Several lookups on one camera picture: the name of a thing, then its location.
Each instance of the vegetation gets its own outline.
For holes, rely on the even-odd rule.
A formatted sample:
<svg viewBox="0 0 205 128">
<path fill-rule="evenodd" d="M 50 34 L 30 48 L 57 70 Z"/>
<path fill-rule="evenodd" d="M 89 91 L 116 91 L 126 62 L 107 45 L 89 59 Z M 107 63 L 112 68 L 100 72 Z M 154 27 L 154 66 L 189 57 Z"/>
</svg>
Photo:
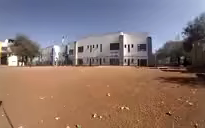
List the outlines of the vegetation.
<svg viewBox="0 0 205 128">
<path fill-rule="evenodd" d="M 184 50 L 190 52 L 194 43 L 205 43 L 205 13 L 190 21 L 183 31 Z"/>
<path fill-rule="evenodd" d="M 10 48 L 12 52 L 20 58 L 20 61 L 26 65 L 28 62 L 32 64 L 33 58 L 39 55 L 40 47 L 27 36 L 19 34 L 16 36 L 14 44 L 11 45 Z"/>
</svg>

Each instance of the door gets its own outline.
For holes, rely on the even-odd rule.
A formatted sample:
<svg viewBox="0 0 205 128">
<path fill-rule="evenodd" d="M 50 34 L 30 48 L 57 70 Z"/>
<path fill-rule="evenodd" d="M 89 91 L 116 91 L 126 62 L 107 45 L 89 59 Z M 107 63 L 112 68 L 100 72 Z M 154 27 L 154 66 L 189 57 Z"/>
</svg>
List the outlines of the door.
<svg viewBox="0 0 205 128">
<path fill-rule="evenodd" d="M 90 66 L 91 66 L 91 58 L 90 58 Z"/>
<path fill-rule="evenodd" d="M 130 59 L 128 59 L 128 66 L 130 65 Z"/>
<path fill-rule="evenodd" d="M 137 65 L 138 65 L 138 66 L 140 65 L 140 59 L 138 59 Z"/>
<path fill-rule="evenodd" d="M 101 63 L 102 63 L 101 61 L 102 61 L 102 59 L 100 58 L 100 65 L 101 65 Z"/>
</svg>

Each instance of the reddish soil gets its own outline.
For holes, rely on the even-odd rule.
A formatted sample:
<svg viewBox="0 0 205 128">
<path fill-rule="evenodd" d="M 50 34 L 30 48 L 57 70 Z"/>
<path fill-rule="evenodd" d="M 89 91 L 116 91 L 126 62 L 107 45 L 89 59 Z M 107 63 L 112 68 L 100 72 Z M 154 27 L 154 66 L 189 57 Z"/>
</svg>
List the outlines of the reddish soil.
<svg viewBox="0 0 205 128">
<path fill-rule="evenodd" d="M 0 100 L 15 128 L 205 128 L 205 82 L 189 73 L 0 67 Z M 2 108 L 0 128 L 10 128 Z"/>
</svg>

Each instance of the rock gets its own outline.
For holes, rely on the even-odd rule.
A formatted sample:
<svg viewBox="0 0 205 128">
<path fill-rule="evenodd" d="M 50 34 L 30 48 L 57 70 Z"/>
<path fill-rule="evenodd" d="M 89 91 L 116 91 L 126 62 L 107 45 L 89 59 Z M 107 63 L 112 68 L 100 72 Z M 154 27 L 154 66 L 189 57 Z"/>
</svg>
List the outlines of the rock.
<svg viewBox="0 0 205 128">
<path fill-rule="evenodd" d="M 129 108 L 129 107 L 125 107 L 125 109 L 126 109 L 126 110 L 130 110 L 130 108 Z"/>
<path fill-rule="evenodd" d="M 107 96 L 111 96 L 111 94 L 110 94 L 110 93 L 107 93 Z"/>
<path fill-rule="evenodd" d="M 77 124 L 77 125 L 76 125 L 76 128 L 82 128 L 82 126 L 81 126 L 81 125 L 79 125 L 79 124 Z"/>
<path fill-rule="evenodd" d="M 192 102 L 188 102 L 188 104 L 189 104 L 190 106 L 193 106 L 193 105 L 194 105 Z"/>
<path fill-rule="evenodd" d="M 166 113 L 166 115 L 172 116 L 172 113 L 169 111 L 169 112 Z"/>
<path fill-rule="evenodd" d="M 194 128 L 198 128 L 198 123 L 195 123 L 195 124 L 194 124 Z"/>
<path fill-rule="evenodd" d="M 96 113 L 94 113 L 94 114 L 92 115 L 92 117 L 93 117 L 93 118 L 96 118 L 96 117 L 97 117 L 97 114 L 96 114 Z"/>
<path fill-rule="evenodd" d="M 59 119 L 60 119 L 60 117 L 55 117 L 55 119 L 56 119 L 56 120 L 59 120 Z"/>
<path fill-rule="evenodd" d="M 40 100 L 44 100 L 45 97 L 43 97 L 43 96 L 39 96 L 39 99 L 40 99 Z"/>
</svg>

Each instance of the ground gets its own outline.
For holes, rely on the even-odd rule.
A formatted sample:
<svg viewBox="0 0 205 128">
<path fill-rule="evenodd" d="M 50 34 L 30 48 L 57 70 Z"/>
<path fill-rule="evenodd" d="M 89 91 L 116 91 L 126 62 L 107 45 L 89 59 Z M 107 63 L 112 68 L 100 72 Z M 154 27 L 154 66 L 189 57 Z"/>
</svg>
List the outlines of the ground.
<svg viewBox="0 0 205 128">
<path fill-rule="evenodd" d="M 0 67 L 0 100 L 0 128 L 2 107 L 15 128 L 205 128 L 205 82 L 183 72 Z"/>
</svg>

